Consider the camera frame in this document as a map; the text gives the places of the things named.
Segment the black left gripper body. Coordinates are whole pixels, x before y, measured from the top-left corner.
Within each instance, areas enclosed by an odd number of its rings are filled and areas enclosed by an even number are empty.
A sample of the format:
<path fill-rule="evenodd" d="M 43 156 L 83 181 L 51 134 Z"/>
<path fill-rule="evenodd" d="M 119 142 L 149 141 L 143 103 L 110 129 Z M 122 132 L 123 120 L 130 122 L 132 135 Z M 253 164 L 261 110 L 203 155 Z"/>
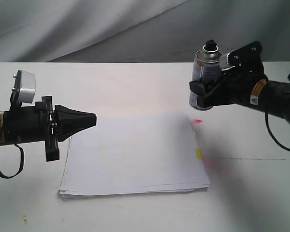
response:
<path fill-rule="evenodd" d="M 2 145 L 24 144 L 44 141 L 46 161 L 59 160 L 59 147 L 51 96 L 43 96 L 33 106 L 11 102 L 4 112 Z"/>

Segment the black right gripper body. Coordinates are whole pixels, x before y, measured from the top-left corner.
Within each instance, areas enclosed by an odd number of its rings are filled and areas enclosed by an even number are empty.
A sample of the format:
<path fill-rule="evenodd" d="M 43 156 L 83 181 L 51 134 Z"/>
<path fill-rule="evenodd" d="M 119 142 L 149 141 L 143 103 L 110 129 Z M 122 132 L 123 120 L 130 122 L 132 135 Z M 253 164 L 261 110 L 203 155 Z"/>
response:
<path fill-rule="evenodd" d="M 222 99 L 212 99 L 213 106 L 238 104 L 259 108 L 264 105 L 261 96 L 266 91 L 268 78 L 261 60 L 230 68 L 216 82 L 221 84 Z"/>

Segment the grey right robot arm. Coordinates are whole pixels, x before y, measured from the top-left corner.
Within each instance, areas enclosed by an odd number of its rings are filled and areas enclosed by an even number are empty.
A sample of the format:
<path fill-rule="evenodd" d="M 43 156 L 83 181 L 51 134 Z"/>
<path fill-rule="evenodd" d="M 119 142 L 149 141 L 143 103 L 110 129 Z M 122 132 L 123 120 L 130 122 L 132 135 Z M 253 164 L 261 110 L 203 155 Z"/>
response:
<path fill-rule="evenodd" d="M 240 64 L 216 81 L 191 81 L 201 108 L 237 104 L 282 118 L 290 124 L 290 83 L 270 81 L 262 62 Z"/>

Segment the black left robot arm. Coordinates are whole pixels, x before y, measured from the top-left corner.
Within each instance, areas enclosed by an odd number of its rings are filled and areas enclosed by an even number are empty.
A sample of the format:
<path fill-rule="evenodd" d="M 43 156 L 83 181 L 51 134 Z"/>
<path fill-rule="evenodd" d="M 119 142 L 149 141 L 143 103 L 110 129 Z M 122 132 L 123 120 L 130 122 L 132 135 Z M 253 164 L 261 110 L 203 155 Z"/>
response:
<path fill-rule="evenodd" d="M 94 127 L 97 116 L 62 105 L 52 105 L 50 96 L 43 96 L 33 106 L 12 105 L 0 112 L 0 145 L 45 144 L 46 161 L 59 159 L 58 143 L 85 129 Z"/>

